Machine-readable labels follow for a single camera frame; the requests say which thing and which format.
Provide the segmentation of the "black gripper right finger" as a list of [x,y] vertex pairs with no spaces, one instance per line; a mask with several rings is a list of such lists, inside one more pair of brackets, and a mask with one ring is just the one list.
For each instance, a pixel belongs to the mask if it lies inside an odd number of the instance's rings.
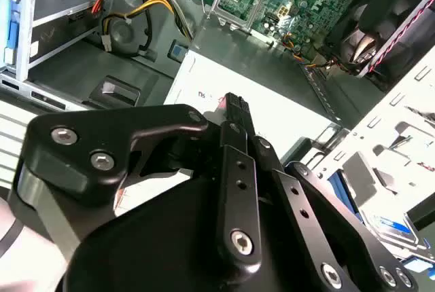
[[240,98],[239,107],[266,190],[296,240],[297,291],[418,291],[411,273],[312,171],[300,162],[284,169],[254,132],[248,103]]

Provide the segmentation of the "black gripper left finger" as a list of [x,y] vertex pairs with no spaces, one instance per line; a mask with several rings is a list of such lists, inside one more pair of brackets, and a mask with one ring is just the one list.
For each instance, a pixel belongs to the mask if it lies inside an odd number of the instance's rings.
[[154,174],[190,169],[217,197],[211,245],[237,268],[262,258],[249,105],[228,93],[221,124],[185,104],[52,113],[27,127],[18,195],[66,260],[115,217],[117,192]]

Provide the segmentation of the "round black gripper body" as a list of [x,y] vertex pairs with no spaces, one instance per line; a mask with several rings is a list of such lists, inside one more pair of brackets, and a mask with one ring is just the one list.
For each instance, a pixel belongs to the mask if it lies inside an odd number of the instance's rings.
[[182,183],[100,227],[74,253],[65,291],[304,291],[306,275],[290,227],[260,201],[262,265],[228,284],[218,255],[218,191]]

